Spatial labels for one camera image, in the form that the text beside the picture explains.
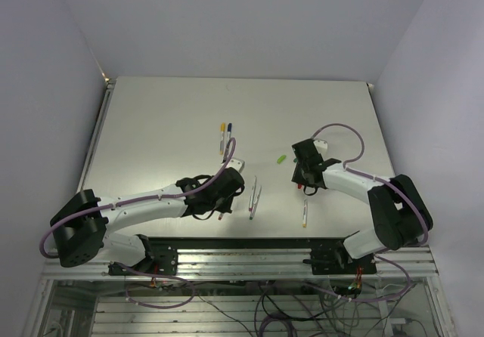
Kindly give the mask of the purple-end white pen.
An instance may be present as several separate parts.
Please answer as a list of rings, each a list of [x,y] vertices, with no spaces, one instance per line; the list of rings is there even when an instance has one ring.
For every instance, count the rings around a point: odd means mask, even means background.
[[[252,212],[252,210],[253,210],[255,197],[256,197],[256,187],[257,187],[257,177],[254,176],[253,185],[252,185],[251,191],[250,191],[249,205],[248,205],[249,212]]]

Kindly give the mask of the yellow-end white pen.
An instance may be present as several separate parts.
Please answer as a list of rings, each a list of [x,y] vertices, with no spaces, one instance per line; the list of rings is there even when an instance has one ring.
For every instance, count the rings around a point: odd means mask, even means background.
[[[219,154],[223,155],[225,149],[225,131],[221,131],[220,126],[220,142],[219,142]]]

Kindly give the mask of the blue-end white pen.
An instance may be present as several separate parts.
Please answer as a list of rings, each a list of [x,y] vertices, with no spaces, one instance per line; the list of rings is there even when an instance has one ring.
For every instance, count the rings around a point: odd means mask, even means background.
[[[231,131],[228,131],[228,130],[227,130],[227,132],[226,132],[226,144],[225,144],[225,146],[226,146],[226,147],[225,147],[225,148],[226,148],[226,150],[227,150],[227,149],[228,149],[228,147],[229,147],[229,146],[228,146],[228,142],[230,141],[230,138],[231,138]]]

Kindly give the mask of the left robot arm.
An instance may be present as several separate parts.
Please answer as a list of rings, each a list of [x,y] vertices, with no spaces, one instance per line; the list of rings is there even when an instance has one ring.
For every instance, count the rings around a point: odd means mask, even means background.
[[[116,198],[98,197],[92,189],[76,193],[51,219],[51,234],[62,267],[78,267],[100,255],[128,265],[137,274],[154,266],[149,239],[129,237],[122,229],[163,218],[203,221],[231,212],[245,188],[242,165],[236,162],[214,176],[182,178],[158,190]]]

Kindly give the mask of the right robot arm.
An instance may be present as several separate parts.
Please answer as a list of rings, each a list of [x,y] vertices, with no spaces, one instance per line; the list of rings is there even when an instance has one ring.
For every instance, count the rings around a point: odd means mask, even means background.
[[[292,150],[296,157],[293,183],[304,190],[344,193],[371,210],[373,226],[345,238],[341,250],[334,253],[338,271],[352,272],[367,255],[427,241],[433,219],[407,175],[381,178],[348,168],[338,159],[324,159],[311,138],[294,144]]]

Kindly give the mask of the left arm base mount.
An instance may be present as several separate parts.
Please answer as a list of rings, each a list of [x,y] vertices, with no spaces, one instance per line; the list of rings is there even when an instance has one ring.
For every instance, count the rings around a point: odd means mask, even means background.
[[[110,276],[175,276],[178,268],[176,248],[156,238],[138,234],[111,235],[108,274]]]

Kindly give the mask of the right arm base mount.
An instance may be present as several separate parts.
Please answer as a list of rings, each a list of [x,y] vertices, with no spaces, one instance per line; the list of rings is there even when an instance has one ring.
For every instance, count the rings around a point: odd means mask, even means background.
[[[313,275],[376,274],[372,254],[353,258],[343,247],[343,239],[321,239],[311,248],[309,257],[302,260]]]

